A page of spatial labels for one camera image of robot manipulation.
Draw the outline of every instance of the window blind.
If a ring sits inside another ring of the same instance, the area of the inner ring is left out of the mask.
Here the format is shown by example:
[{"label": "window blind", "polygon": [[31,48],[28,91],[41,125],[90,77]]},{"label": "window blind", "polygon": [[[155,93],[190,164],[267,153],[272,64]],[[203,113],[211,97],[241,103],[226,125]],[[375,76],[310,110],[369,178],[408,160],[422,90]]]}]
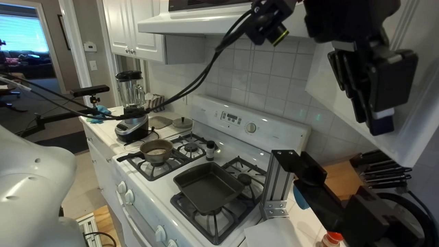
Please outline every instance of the window blind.
[{"label": "window blind", "polygon": [[49,51],[38,18],[0,15],[0,39],[5,51]]}]

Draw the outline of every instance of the thermostat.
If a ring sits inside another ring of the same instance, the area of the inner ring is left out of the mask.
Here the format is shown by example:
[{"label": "thermostat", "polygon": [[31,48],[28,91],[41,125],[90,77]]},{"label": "thermostat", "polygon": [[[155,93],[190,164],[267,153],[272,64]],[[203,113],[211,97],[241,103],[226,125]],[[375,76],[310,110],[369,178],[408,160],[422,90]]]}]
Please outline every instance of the thermostat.
[{"label": "thermostat", "polygon": [[96,44],[93,42],[84,43],[84,51],[85,52],[97,52]]}]

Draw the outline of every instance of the oven dial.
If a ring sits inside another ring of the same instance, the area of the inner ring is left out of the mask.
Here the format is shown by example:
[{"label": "oven dial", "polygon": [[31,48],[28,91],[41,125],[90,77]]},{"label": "oven dial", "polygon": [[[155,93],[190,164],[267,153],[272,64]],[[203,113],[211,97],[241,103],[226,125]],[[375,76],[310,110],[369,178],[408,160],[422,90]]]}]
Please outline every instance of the oven dial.
[{"label": "oven dial", "polygon": [[256,124],[249,123],[249,124],[247,124],[246,129],[249,133],[254,133],[256,131]]},{"label": "oven dial", "polygon": [[157,226],[157,230],[155,231],[155,241],[156,242],[163,242],[166,240],[166,232],[165,229],[161,226]]},{"label": "oven dial", "polygon": [[117,192],[126,193],[126,184],[124,181],[120,182],[120,184],[117,186]]},{"label": "oven dial", "polygon": [[178,247],[177,243],[174,240],[169,240],[167,247]]},{"label": "oven dial", "polygon": [[134,202],[134,193],[130,189],[125,193],[125,202],[127,204],[133,204]]}]

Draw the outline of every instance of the carpet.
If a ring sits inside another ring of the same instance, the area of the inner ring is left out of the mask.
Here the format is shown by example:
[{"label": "carpet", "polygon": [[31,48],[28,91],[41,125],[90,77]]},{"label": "carpet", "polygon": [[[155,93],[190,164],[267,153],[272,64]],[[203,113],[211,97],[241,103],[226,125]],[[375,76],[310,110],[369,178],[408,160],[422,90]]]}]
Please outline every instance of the carpet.
[{"label": "carpet", "polygon": [[87,138],[84,131],[58,136],[52,139],[42,140],[36,144],[46,147],[60,147],[67,149],[73,154],[88,150]]}]

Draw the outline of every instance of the saucepan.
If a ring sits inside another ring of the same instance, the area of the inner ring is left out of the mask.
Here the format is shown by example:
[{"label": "saucepan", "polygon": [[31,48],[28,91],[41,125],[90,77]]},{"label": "saucepan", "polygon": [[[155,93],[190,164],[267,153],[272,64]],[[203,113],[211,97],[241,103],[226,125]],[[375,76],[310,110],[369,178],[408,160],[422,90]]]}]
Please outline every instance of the saucepan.
[{"label": "saucepan", "polygon": [[164,139],[147,141],[140,146],[139,152],[121,156],[117,161],[122,162],[129,158],[141,158],[143,156],[145,161],[149,163],[163,163],[171,157],[173,147],[174,145],[171,141]]}]

